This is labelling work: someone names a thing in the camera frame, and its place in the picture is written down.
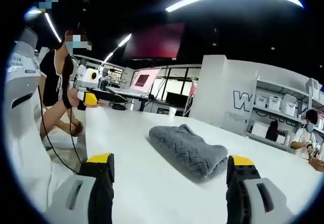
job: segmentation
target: white table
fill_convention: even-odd
[[[87,154],[115,156],[113,223],[226,223],[226,171],[202,184],[188,180],[147,141],[156,125],[186,123],[210,145],[250,158],[261,177],[285,193],[298,214],[315,194],[322,176],[306,160],[192,118],[110,108],[86,110]]]

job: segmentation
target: red screen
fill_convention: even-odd
[[[183,23],[158,25],[139,31],[128,41],[124,59],[176,58]]]

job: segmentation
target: black t-shirt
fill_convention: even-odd
[[[60,91],[67,90],[70,75],[73,72],[73,62],[68,55],[65,58],[62,74],[58,74],[54,64],[55,50],[48,52],[40,63],[40,71],[46,77],[43,103],[45,106],[53,106],[59,99]]]

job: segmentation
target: folded towel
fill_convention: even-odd
[[[210,179],[227,167],[227,149],[208,145],[188,125],[156,126],[149,131],[151,141],[200,180]]]

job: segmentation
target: dark hair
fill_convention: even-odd
[[[313,124],[317,124],[317,120],[318,120],[317,112],[313,109],[308,110],[306,112],[306,119],[308,119]]]
[[[66,31],[66,35],[85,35],[85,36],[87,36],[87,33],[83,29],[71,29],[71,30]],[[57,46],[55,46],[54,49],[56,49],[56,50],[60,49],[64,45],[64,43],[65,43],[65,34],[62,37],[62,41]]]

